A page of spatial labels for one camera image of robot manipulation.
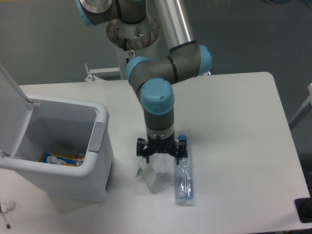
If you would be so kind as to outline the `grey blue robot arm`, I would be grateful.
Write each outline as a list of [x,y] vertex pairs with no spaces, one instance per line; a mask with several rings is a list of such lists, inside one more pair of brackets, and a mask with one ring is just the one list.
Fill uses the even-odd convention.
[[[128,53],[121,73],[143,108],[147,130],[147,138],[137,140],[137,156],[186,158],[187,141],[175,139],[172,85],[209,72],[212,56],[196,42],[184,2],[157,0],[160,24],[152,24],[144,0],[78,0],[76,5],[85,24],[107,23],[110,41]],[[155,61],[138,56],[136,51],[151,46],[158,32],[165,34],[169,55]]]

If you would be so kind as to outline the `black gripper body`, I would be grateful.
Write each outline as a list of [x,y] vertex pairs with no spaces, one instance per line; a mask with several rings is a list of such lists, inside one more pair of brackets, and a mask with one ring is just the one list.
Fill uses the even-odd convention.
[[162,139],[159,136],[157,136],[156,138],[148,136],[147,148],[149,154],[151,155],[155,153],[175,155],[176,142],[174,133],[172,133],[169,137],[165,139]]

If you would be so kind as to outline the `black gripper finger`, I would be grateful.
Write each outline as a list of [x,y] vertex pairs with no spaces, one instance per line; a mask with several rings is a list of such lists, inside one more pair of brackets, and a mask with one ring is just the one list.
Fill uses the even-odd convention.
[[181,159],[187,158],[187,140],[176,139],[172,145],[172,148],[170,149],[170,155],[175,158],[176,164],[179,164]]
[[150,163],[150,156],[153,154],[153,149],[150,148],[149,142],[145,139],[138,138],[136,143],[136,155],[146,159],[146,163]]

